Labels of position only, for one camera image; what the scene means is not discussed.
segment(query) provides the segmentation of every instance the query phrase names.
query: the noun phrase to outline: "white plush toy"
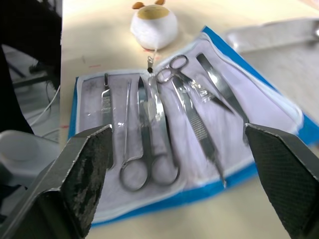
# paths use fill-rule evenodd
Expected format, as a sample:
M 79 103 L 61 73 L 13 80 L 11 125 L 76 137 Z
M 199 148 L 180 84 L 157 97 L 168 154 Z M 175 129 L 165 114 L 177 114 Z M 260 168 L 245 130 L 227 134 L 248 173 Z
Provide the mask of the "white plush toy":
M 137 2 L 133 5 L 133 9 L 139 9 L 139 11 L 133 16 L 131 32 L 145 49 L 161 49 L 177 37 L 176 16 L 162 6 L 164 2 L 164 0 L 158 0 L 154 5 L 149 6 Z

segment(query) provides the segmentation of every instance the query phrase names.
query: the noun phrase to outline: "scissors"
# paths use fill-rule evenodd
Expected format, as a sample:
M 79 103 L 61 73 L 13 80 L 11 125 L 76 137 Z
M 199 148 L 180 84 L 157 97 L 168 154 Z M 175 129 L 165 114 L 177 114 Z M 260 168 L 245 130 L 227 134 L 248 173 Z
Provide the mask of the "scissors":
M 185 74 L 182 73 L 182 69 L 189 63 L 189 59 L 185 55 L 177 55 L 171 59 L 169 62 L 169 65 L 167 67 L 162 68 L 157 74 L 156 79 L 159 83 L 164 83 L 172 79 L 174 76 L 178 76 L 181 78 L 181 80 L 188 85 L 190 85 L 193 89 L 195 89 L 199 94 L 203 97 L 206 96 L 219 106 L 223 107 L 225 110 L 232 112 L 232 110 L 225 105 L 216 95 L 214 95 L 212 92 L 207 90 L 202 85 L 198 84 L 195 80 L 189 78 Z
M 126 161 L 121 169 L 120 169 L 120 181 L 122 186 L 128 191 L 136 192 L 146 187 L 151 181 L 159 186 L 169 186 L 172 185 L 180 175 L 180 167 L 175 164 L 174 166 L 177 170 L 175 178 L 173 180 L 160 181 L 154 177 L 154 166 L 156 162 L 162 157 L 168 157 L 167 153 L 161 153 L 154 155 L 152 150 L 152 142 L 151 142 L 151 134 L 152 128 L 149 123 L 148 114 L 145 110 L 144 103 L 148 101 L 147 90 L 144 86 L 143 80 L 140 77 L 139 79 L 139 87 L 138 87 L 138 102 L 139 102 L 139 117 L 141 123 L 141 135 L 142 135 L 142 146 L 143 146 L 143 154 L 141 157 L 133 158 Z M 128 170 L 129 166 L 133 163 L 142 163 L 146 168 L 147 175 L 144 182 L 138 186 L 131 186 L 128 184 L 127 180 L 125 180 L 125 171 Z

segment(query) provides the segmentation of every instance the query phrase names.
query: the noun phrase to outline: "table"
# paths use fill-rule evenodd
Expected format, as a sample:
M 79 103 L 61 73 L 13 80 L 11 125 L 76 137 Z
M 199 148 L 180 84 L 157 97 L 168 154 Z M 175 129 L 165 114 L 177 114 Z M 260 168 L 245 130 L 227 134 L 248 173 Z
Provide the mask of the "table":
M 128 0 L 64 0 L 60 98 L 60 143 L 67 140 L 75 77 L 147 67 L 149 52 L 130 33 L 136 10 Z M 191 42 L 206 24 L 217 33 L 318 12 L 297 0 L 169 0 L 178 19 L 176 42 L 157 61 Z M 259 238 L 288 239 L 287 232 L 255 178 L 211 200 L 91 229 L 87 238 Z

